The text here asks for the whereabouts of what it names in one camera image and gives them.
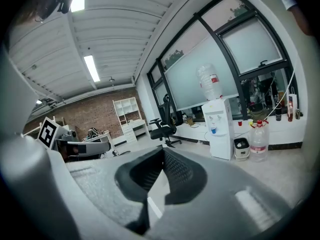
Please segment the white trash bin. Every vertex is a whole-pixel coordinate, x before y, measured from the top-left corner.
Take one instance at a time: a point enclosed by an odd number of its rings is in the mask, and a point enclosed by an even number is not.
[[[250,145],[246,138],[236,138],[233,141],[234,156],[237,161],[247,160],[249,157]]]

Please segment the corrugated metal ceiling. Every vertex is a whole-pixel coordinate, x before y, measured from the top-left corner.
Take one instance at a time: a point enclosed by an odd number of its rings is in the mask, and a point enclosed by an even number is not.
[[[85,0],[85,10],[55,12],[43,23],[19,26],[9,55],[37,84],[41,97],[70,98],[94,89],[131,83],[160,20],[175,0]],[[100,82],[83,61],[93,55]]]

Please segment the chair seat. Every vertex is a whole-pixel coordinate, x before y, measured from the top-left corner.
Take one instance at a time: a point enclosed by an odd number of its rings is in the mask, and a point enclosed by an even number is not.
[[[163,133],[166,136],[168,136],[168,135],[174,134],[174,130],[172,130],[168,126],[164,126],[161,129],[158,128],[158,129],[152,130],[152,132],[150,132],[150,137],[152,140],[163,138],[164,137]]]

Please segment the brick wall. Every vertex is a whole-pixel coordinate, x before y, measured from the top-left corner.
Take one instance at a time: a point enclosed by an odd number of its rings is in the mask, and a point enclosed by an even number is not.
[[[118,101],[131,97],[136,98],[142,119],[146,120],[138,92],[133,87],[99,94],[57,108],[54,111],[27,123],[24,127],[23,133],[27,133],[38,127],[39,123],[42,123],[45,117],[53,119],[53,116],[55,116],[56,118],[63,117],[66,125],[75,126],[79,140],[87,136],[88,130],[91,127],[96,128],[99,132],[109,130],[111,137],[114,139],[123,135],[123,132],[118,121],[113,100]],[[138,118],[138,112],[126,115],[127,120],[135,120]]]

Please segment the large plastic bottle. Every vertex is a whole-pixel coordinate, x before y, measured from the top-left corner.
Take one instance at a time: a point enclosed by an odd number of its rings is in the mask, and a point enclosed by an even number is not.
[[[222,89],[216,69],[211,63],[204,64],[196,69],[201,89],[208,101],[222,97]]]
[[[266,120],[258,120],[251,125],[250,131],[250,158],[255,162],[267,160],[269,146],[269,127]]]

